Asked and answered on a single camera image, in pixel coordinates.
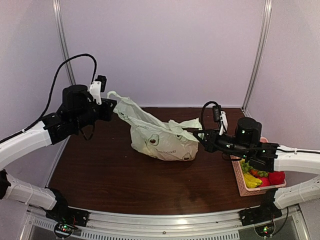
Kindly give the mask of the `light green plastic bag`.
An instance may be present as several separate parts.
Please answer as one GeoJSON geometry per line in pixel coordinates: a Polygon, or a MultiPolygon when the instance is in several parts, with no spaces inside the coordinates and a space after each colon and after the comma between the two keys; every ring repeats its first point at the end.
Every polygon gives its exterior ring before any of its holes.
{"type": "Polygon", "coordinates": [[[119,99],[113,112],[130,125],[131,147],[134,150],[162,161],[185,162],[195,159],[199,141],[187,129],[201,130],[198,118],[163,122],[114,90],[109,91],[107,96],[119,99]]]}

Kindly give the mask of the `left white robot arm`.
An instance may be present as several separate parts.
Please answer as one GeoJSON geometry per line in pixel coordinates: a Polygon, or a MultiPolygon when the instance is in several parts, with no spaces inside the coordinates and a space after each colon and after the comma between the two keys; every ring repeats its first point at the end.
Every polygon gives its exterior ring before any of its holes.
{"type": "Polygon", "coordinates": [[[0,197],[51,210],[61,222],[72,218],[57,191],[37,187],[8,174],[5,167],[40,148],[55,145],[71,135],[82,133],[97,120],[109,122],[116,100],[102,98],[104,88],[94,82],[90,86],[72,85],[62,91],[62,103],[56,112],[42,116],[34,126],[0,143],[0,197]]]}

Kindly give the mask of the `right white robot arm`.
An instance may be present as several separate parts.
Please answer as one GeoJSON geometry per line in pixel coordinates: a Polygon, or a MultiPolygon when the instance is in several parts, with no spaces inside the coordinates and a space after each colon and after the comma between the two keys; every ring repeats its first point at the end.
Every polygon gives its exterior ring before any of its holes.
{"type": "MultiPolygon", "coordinates": [[[[237,121],[234,135],[221,133],[217,129],[201,129],[193,132],[193,136],[204,147],[213,153],[224,154],[246,160],[256,170],[264,172],[301,172],[320,174],[319,150],[287,147],[278,143],[261,142],[262,124],[250,117],[242,117],[237,121]]],[[[291,187],[271,189],[266,192],[266,199],[256,210],[259,220],[268,220],[277,209],[318,199],[320,197],[320,179],[291,187]]]]}

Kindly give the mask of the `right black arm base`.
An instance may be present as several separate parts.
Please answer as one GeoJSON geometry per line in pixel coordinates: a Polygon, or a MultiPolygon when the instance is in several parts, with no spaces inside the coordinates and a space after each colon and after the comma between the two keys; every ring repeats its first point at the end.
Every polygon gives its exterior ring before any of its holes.
{"type": "Polygon", "coordinates": [[[242,226],[255,225],[256,234],[265,239],[274,236],[276,233],[275,218],[283,215],[274,204],[277,190],[277,188],[267,190],[260,206],[247,207],[239,211],[242,226]]]}

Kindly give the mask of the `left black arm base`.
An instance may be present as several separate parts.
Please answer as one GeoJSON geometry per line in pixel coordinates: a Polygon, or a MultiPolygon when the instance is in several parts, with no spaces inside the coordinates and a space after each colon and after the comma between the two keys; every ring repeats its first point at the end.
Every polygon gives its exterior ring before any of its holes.
{"type": "Polygon", "coordinates": [[[53,233],[58,239],[66,239],[70,237],[78,227],[86,227],[89,219],[87,210],[72,208],[69,206],[65,197],[54,188],[48,188],[53,192],[56,204],[53,209],[44,209],[45,216],[56,221],[53,233]]]}

